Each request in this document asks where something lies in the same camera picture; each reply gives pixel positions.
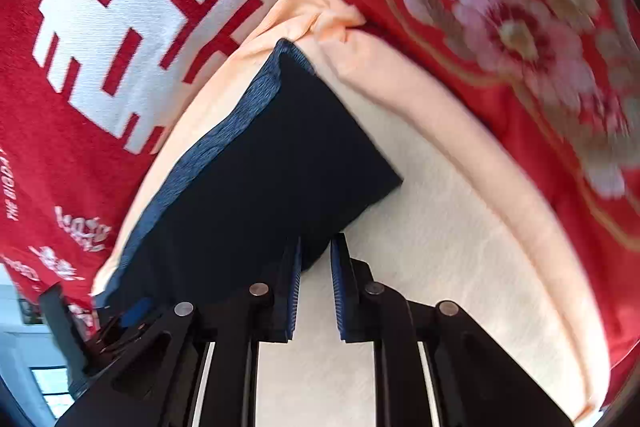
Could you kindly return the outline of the peach sofa seat cushion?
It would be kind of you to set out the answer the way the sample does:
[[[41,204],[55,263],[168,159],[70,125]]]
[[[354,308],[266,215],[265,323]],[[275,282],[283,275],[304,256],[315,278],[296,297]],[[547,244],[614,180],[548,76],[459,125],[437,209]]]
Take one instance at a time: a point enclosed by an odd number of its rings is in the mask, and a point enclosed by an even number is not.
[[[457,303],[575,425],[594,424],[610,359],[586,273],[558,219],[480,122],[363,22],[343,0],[278,0],[169,133],[93,292],[104,291],[178,158],[231,113],[276,42],[288,39],[404,178],[349,225],[350,252],[408,299]]]

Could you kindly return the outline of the red floral embroidered cushion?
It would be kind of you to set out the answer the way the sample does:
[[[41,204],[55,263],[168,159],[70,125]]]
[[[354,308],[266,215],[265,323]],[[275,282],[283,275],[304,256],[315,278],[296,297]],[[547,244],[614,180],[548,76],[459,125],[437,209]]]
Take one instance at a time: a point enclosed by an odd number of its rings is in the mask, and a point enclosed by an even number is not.
[[[639,360],[639,11],[632,0],[345,0],[457,95],[587,271],[620,391]]]

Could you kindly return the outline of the black pants with blue waistband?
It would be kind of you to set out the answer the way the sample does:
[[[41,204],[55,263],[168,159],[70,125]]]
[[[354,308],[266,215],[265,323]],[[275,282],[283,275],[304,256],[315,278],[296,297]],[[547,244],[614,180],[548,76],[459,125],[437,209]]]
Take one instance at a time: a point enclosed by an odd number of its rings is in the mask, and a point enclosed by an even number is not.
[[[309,267],[401,182],[302,51],[280,40],[231,114],[172,166],[96,304],[111,314],[142,299],[204,306],[272,283],[286,247]]]

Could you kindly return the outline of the red blanket with white characters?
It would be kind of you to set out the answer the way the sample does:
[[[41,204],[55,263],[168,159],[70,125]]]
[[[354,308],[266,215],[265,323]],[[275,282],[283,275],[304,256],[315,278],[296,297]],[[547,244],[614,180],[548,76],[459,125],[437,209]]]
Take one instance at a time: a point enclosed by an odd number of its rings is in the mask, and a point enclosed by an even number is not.
[[[96,274],[172,127],[277,0],[1,0],[1,261],[96,329]]]

